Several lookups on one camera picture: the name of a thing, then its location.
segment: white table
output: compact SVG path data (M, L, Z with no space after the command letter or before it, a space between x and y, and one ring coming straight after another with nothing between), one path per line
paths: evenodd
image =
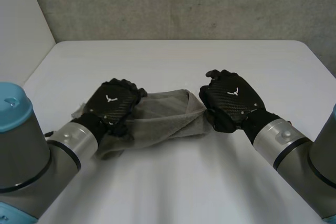
M311 139L336 102L335 78L297 41L62 42L24 88L48 132L67 123L71 112L113 77L148 92L198 94L211 69L238 72L269 111ZM130 150L106 162L92 159L39 223L320 222L239 131Z

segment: white logo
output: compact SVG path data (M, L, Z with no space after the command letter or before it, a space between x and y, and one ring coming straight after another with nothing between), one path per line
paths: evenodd
M107 99L107 102L114 102L114 101L116 101L118 98L111 99L111 98L108 97L108 95L106 95L106 99Z
M227 93L238 96L238 91L239 91L239 89L237 88L236 92L233 92L233 93L227 92Z

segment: cloth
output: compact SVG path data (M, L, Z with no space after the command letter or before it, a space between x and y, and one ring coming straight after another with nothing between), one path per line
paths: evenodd
M82 108L83 105L72 116L80 116ZM176 137L205 134L211 129L205 110L188 90L148 94L126 120L128 133L123 137L106 134L96 157L109 159L129 148L144 148Z

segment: concrete wall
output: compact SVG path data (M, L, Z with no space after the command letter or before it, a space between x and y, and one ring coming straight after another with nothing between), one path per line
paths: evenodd
M22 86L54 44L36 0L0 0L0 81Z
M336 0L38 2L56 41L293 39L336 74Z

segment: carbon fiber glove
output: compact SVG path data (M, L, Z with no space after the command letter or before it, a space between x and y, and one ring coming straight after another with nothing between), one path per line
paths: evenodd
M83 114L94 114L108 129L108 133L122 136L127 132L125 121L142 97L147 96L144 89L134 83L112 79L104 82L89 99Z
M241 129L250 112L265 105L254 89L238 74L209 71L212 80L200 89L199 97L208 108L206 117L216 131L232 133Z

